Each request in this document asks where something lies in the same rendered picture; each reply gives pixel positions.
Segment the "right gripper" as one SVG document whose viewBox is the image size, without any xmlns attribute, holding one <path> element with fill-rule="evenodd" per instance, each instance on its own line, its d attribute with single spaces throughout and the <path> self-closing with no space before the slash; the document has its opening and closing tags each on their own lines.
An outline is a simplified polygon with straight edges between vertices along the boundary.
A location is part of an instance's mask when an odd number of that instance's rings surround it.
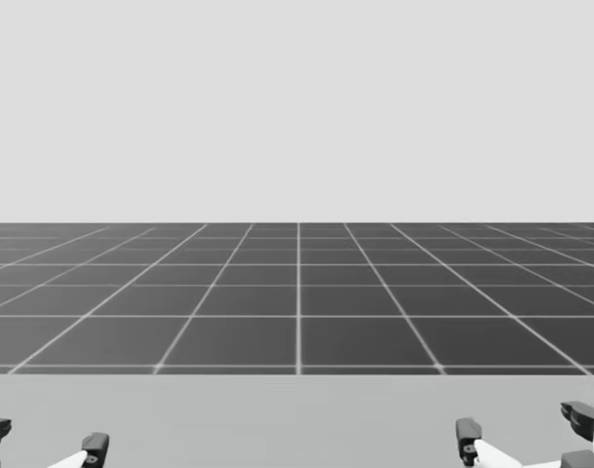
<svg viewBox="0 0 594 468">
<path fill-rule="evenodd" d="M 561 404 L 572 430 L 592 449 L 563 453 L 559 460 L 525 465 L 483 439 L 482 426 L 471 417 L 455 422 L 458 456 L 465 468 L 594 468 L 594 407 L 580 401 Z"/>
</svg>

